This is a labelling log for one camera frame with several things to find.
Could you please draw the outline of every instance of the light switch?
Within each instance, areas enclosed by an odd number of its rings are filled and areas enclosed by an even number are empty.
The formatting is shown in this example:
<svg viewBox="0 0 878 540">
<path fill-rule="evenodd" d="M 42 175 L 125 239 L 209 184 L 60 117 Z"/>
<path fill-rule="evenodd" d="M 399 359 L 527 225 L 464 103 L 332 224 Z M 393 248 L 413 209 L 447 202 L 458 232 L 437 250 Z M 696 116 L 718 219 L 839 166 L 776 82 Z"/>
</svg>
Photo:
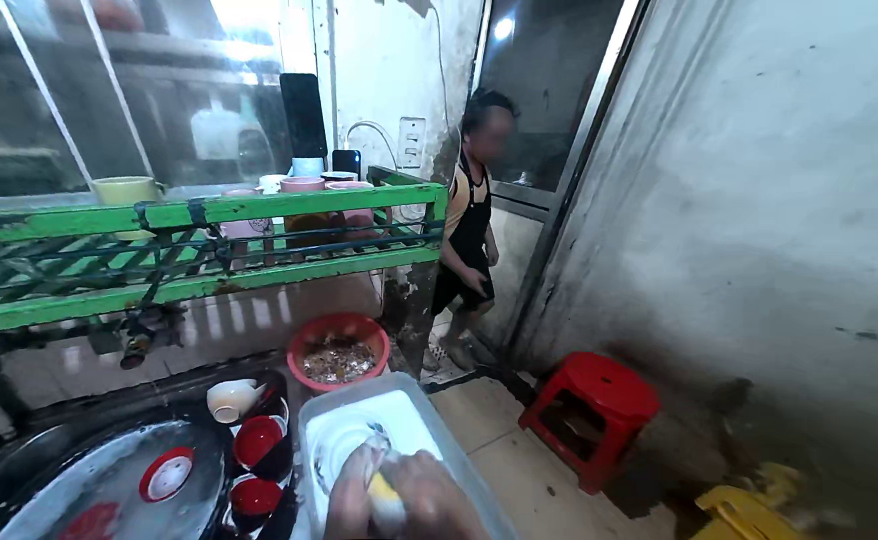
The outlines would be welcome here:
<svg viewBox="0 0 878 540">
<path fill-rule="evenodd" d="M 422 167 L 425 144 L 426 118 L 403 116 L 398 119 L 398 168 Z"/>
</svg>

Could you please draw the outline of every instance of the red plastic stool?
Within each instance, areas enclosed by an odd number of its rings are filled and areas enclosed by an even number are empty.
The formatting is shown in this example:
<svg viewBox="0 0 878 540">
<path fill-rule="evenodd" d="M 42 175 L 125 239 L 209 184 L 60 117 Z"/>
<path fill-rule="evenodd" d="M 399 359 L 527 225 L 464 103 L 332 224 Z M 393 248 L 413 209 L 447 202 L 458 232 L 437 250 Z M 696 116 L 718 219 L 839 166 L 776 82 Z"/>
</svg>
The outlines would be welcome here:
<svg viewBox="0 0 878 540">
<path fill-rule="evenodd" d="M 598 446 L 584 461 L 541 421 L 543 410 L 562 390 L 582 400 L 605 420 Z M 639 431 L 659 411 L 656 391 L 634 371 L 612 358 L 592 352 L 573 352 L 542 388 L 535 402 L 518 417 L 579 476 L 579 489 L 595 495 L 612 477 L 620 458 Z"/>
</svg>

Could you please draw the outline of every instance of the yellow shirt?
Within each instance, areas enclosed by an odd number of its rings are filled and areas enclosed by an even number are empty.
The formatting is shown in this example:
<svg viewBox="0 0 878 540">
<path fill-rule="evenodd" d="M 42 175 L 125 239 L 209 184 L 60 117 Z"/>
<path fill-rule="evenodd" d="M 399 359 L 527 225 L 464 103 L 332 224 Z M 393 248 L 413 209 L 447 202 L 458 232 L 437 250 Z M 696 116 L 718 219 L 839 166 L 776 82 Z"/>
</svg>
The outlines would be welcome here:
<svg viewBox="0 0 878 540">
<path fill-rule="evenodd" d="M 489 175 L 488 169 L 486 177 L 481 180 L 482 185 L 474 187 L 472 197 L 474 203 L 481 203 L 489 196 L 489 181 L 492 177 Z M 462 162 L 457 162 L 455 172 L 452 174 L 452 181 L 448 183 L 448 206 L 445 207 L 445 230 L 443 231 L 443 239 L 448 240 L 459 225 L 462 215 L 466 214 L 469 208 L 469 177 L 462 170 Z"/>
</svg>

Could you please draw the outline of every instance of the yellow plastic stool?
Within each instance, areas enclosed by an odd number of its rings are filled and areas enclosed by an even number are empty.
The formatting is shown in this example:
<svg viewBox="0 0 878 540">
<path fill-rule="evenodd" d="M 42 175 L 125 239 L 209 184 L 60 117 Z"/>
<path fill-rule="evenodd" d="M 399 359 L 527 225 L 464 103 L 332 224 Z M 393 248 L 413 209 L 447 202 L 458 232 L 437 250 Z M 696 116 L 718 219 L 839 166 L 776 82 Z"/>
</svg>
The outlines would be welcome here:
<svg viewBox="0 0 878 540">
<path fill-rule="evenodd" d="M 695 503 L 712 521 L 692 540 L 808 540 L 775 510 L 737 487 L 712 488 Z"/>
</svg>

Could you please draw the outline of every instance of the black shorts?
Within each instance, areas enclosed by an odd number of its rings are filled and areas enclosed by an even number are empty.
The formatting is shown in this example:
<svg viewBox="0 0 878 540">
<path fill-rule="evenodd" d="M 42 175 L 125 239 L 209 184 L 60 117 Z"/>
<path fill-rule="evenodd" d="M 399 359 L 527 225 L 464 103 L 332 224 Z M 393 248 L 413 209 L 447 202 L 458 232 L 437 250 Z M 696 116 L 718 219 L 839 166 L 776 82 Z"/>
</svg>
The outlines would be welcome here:
<svg viewBox="0 0 878 540">
<path fill-rule="evenodd" d="M 467 312 L 474 312 L 483 302 L 489 302 L 496 297 L 496 289 L 493 289 L 493 279 L 489 275 L 489 265 L 475 264 L 472 266 L 486 277 L 482 281 L 482 290 L 486 293 L 486 298 L 473 290 L 469 285 L 462 282 L 456 272 L 452 271 L 443 263 L 439 263 L 439 275 L 436 276 L 435 296 L 432 297 L 432 316 L 435 317 L 445 310 L 457 296 L 462 297 L 462 309 Z"/>
</svg>

